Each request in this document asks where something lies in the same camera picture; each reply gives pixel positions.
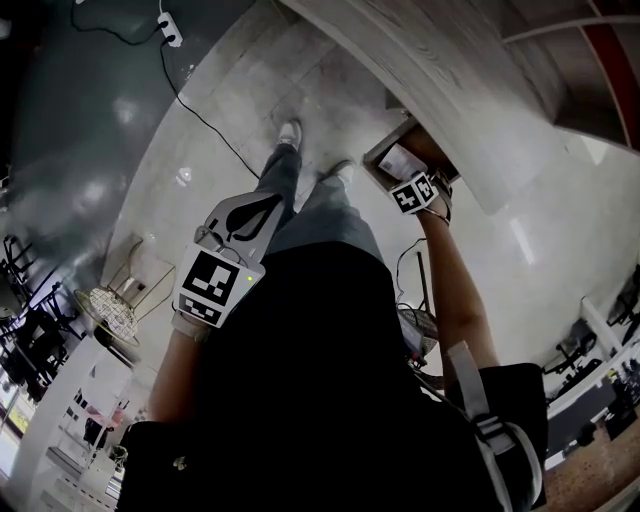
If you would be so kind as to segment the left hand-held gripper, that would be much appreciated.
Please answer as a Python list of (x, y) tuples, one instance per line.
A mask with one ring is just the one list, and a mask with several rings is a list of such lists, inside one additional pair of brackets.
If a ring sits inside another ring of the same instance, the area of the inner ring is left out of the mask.
[[(265, 275), (261, 259), (284, 213), (277, 193), (221, 201), (196, 230), (177, 272), (173, 305), (191, 319), (221, 327)], [(228, 242), (221, 236), (228, 236)]]

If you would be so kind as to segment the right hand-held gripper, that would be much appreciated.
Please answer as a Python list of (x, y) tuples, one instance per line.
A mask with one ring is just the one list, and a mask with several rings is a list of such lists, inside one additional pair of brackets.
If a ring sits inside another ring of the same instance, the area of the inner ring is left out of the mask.
[(425, 210), (439, 193), (429, 176), (420, 171), (392, 188), (389, 195), (403, 215), (411, 215)]

